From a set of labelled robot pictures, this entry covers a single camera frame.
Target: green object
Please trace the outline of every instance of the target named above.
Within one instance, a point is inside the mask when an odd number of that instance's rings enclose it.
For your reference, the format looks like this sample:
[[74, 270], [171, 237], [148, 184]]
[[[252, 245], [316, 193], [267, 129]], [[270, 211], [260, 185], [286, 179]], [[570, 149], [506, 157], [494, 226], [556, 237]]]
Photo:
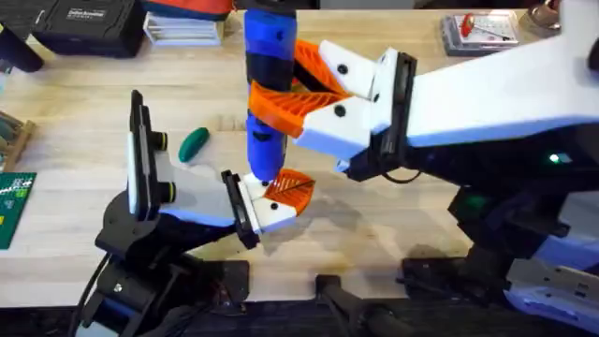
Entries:
[[549, 160], [551, 161], [551, 163], [553, 164], [560, 164], [560, 157], [556, 154], [552, 154], [549, 156]]
[[36, 173], [0, 173], [0, 249], [8, 249]]
[[183, 143], [181, 143], [181, 148], [179, 148], [179, 160], [182, 163], [187, 163], [197, 154], [199, 149], [204, 146], [208, 138], [210, 137], [210, 132], [206, 127], [199, 127], [196, 131], [192, 132], [185, 138]]

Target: green eraser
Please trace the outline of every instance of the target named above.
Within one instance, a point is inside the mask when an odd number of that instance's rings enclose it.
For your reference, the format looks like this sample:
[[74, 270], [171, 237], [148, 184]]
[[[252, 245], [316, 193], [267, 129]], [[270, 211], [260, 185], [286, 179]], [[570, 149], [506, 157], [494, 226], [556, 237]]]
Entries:
[[192, 132], [185, 138], [183, 143], [181, 143], [181, 148], [179, 148], [179, 160], [182, 163], [186, 163], [197, 154], [199, 149], [204, 146], [208, 138], [210, 137], [210, 132], [206, 127], [199, 127], [196, 131]]

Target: green circuit board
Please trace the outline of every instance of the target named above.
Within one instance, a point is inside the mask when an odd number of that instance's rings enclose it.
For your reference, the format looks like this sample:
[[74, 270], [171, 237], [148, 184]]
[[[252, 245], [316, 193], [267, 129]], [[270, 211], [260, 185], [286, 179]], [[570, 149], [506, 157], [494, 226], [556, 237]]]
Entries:
[[8, 249], [36, 173], [0, 173], [0, 249]]

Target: blue object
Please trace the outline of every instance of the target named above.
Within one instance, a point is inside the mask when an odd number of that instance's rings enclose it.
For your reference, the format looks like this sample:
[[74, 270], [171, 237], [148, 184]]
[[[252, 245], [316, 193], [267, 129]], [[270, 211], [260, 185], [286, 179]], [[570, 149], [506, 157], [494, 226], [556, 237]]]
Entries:
[[[291, 90], [296, 20], [249, 9], [244, 24], [248, 82], [257, 81], [277, 91]], [[275, 179], [285, 162], [287, 136], [259, 121], [249, 110], [246, 129], [247, 158], [252, 173], [262, 181]]]
[[285, 162], [287, 136], [264, 125], [252, 114], [248, 115], [245, 126], [250, 169], [259, 180], [271, 181], [279, 174]]
[[295, 19], [249, 9], [244, 16], [245, 52], [293, 61], [298, 24]]

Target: screw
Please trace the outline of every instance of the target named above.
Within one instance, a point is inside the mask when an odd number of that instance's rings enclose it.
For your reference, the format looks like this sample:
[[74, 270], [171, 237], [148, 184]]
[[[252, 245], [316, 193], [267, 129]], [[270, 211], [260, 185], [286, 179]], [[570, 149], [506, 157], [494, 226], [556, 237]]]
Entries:
[[342, 105], [335, 106], [335, 114], [337, 115], [337, 117], [344, 117], [345, 107]]
[[337, 71], [339, 71], [340, 74], [345, 75], [349, 72], [349, 68], [344, 64], [340, 64], [337, 66]]

